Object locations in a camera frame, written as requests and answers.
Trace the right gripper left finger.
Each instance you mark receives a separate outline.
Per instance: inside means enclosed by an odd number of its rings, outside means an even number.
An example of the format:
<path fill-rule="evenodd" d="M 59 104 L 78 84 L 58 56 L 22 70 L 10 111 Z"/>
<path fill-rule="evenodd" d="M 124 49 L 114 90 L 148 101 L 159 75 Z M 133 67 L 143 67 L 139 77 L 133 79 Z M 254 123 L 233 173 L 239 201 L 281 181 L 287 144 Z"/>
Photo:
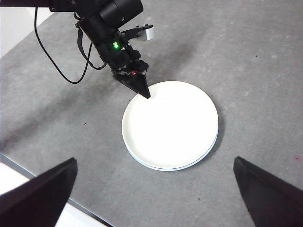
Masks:
<path fill-rule="evenodd" d="M 70 158 L 0 196 L 2 227 L 54 227 L 72 192 L 77 160 Z"/>

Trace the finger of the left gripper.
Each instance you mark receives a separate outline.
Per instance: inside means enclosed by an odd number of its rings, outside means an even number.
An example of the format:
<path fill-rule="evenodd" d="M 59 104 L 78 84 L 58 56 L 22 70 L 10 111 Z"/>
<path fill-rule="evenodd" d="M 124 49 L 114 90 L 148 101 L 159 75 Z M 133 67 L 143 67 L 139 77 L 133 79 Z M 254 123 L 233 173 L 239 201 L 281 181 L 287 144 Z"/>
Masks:
<path fill-rule="evenodd" d="M 113 77 L 115 80 L 128 87 L 135 93 L 142 95 L 146 99 L 151 97 L 145 75 L 141 73 L 136 73 L 135 75 L 114 74 Z"/>

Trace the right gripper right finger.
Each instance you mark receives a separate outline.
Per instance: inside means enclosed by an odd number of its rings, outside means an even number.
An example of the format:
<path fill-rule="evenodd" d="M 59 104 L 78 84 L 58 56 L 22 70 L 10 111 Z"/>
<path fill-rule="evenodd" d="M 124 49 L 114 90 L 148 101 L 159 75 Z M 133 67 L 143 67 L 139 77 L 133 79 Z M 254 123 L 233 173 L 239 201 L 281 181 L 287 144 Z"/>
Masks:
<path fill-rule="evenodd" d="M 257 227 L 301 227 L 303 191 L 236 157 L 233 171 L 242 199 Z"/>

